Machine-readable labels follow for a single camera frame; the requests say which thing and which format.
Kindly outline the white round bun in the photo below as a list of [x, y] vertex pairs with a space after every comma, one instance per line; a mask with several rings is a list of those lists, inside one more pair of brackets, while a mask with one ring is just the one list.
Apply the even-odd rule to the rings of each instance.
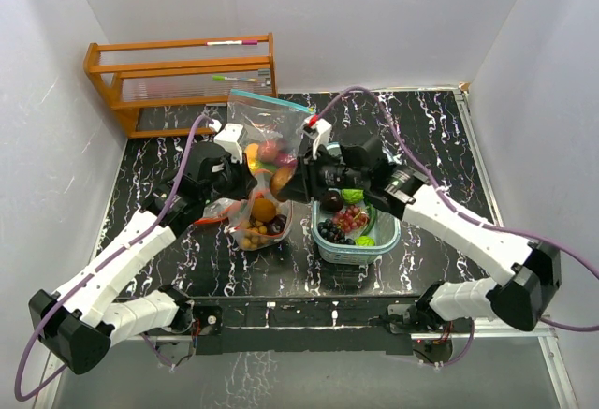
[[284, 166], [278, 168], [269, 181], [270, 193], [280, 202], [286, 202], [293, 197], [293, 189], [289, 186], [294, 175], [295, 166]]

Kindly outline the magenta round fruit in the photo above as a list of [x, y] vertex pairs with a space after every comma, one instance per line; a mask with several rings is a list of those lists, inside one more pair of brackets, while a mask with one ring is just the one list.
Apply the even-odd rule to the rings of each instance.
[[297, 164], [297, 157], [291, 153], [279, 152], [276, 155], [273, 164], [277, 168], [294, 167]]

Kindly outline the orange fruit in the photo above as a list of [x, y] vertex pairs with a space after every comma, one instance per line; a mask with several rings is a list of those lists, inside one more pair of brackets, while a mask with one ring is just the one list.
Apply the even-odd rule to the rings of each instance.
[[256, 198], [252, 209], [251, 216], [258, 222], [263, 224], [269, 223], [277, 215], [276, 205], [269, 199], [264, 197]]

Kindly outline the orange-zipper clear bag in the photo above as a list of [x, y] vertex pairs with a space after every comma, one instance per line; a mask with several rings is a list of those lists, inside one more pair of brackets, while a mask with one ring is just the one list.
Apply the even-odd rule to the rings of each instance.
[[282, 241], [289, 233], [292, 218], [292, 203], [278, 201], [260, 184], [248, 199], [221, 198], [209, 204], [194, 226], [227, 222], [225, 233], [243, 251], [256, 251]]

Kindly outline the green yellow mango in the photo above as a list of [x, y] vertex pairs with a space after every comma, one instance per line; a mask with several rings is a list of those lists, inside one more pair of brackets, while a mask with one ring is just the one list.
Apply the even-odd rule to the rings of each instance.
[[264, 163], [258, 159], [258, 148], [259, 145], [257, 143], [251, 143], [245, 148], [244, 153], [247, 157], [248, 168], [253, 174], [256, 174], [260, 170], [267, 170], [274, 173], [277, 169], [276, 166]]

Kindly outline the longan bunch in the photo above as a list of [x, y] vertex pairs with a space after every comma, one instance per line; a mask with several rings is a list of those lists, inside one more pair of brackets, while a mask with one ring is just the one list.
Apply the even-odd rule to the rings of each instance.
[[241, 249], [254, 251], [272, 243], [265, 224], [254, 219], [241, 224]]

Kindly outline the blue-zipper clear bag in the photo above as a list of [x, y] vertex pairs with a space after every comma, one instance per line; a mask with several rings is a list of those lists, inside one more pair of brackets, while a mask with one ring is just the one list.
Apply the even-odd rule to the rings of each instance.
[[229, 92], [227, 100], [227, 121], [245, 129], [243, 152], [251, 143], [259, 145], [273, 139], [280, 143], [281, 152], [297, 157], [301, 129], [313, 115], [313, 110], [302, 105], [237, 89]]

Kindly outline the light blue plastic basket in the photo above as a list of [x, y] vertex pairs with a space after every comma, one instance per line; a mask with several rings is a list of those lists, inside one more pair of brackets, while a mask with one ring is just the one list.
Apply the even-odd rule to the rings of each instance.
[[368, 265], [400, 239], [400, 222], [376, 209], [366, 192], [343, 182], [341, 149], [327, 147], [334, 163], [324, 173], [324, 194], [312, 203], [311, 231], [321, 257], [331, 264]]

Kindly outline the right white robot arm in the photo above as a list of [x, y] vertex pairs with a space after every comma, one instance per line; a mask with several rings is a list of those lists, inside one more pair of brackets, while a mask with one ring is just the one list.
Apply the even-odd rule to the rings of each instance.
[[330, 189], [362, 191], [377, 210], [428, 231], [487, 273], [472, 282], [434, 283], [397, 316], [399, 323], [436, 331], [460, 318], [498, 318], [531, 331], [561, 285], [557, 248], [504, 233], [443, 200], [431, 179], [392, 161], [379, 139], [343, 141], [337, 155], [324, 146], [310, 146], [270, 180], [270, 191], [281, 201], [309, 202]]

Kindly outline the dark grape bunch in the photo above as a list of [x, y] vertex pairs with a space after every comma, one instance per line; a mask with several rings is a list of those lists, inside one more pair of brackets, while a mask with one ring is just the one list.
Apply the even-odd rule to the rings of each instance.
[[332, 219], [326, 219], [317, 224], [317, 232], [319, 236], [330, 243], [355, 245], [355, 241], [348, 238], [343, 230], [334, 223]]

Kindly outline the red grape bunch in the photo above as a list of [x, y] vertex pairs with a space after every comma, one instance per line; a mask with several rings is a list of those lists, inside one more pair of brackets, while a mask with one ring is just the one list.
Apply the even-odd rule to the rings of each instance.
[[354, 233], [362, 231], [370, 222], [368, 212], [358, 206], [350, 206], [343, 211], [337, 212], [333, 218], [332, 223], [339, 228], [342, 233]]

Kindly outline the green lime fruit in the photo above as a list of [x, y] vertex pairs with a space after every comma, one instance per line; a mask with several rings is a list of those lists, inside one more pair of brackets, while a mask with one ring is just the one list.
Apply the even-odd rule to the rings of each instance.
[[359, 236], [354, 239], [354, 243], [360, 247], [373, 247], [376, 245], [376, 241], [369, 236]]

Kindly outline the green marker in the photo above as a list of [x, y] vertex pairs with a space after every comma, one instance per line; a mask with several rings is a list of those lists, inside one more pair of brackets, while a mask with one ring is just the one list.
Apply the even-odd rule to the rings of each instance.
[[256, 82], [258, 82], [258, 79], [256, 79], [256, 78], [229, 77], [229, 76], [223, 76], [223, 75], [212, 75], [212, 80], [215, 80], [215, 81], [249, 82], [249, 83], [256, 83]]

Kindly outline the orange wooden shelf rack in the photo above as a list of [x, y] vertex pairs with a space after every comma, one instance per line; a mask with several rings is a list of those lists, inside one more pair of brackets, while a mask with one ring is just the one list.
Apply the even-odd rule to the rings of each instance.
[[[255, 46], [207, 47], [207, 41], [255, 39]], [[130, 139], [178, 137], [187, 128], [139, 128], [144, 110], [225, 104], [237, 89], [276, 97], [274, 35], [89, 45], [83, 70]], [[258, 82], [215, 81], [212, 75]]]

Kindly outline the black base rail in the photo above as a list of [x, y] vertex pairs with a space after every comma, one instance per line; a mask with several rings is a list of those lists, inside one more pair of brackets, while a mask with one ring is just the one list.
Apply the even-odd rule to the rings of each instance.
[[413, 298], [389, 296], [201, 297], [196, 353], [383, 352], [433, 363], [455, 352], [450, 329], [406, 313]]

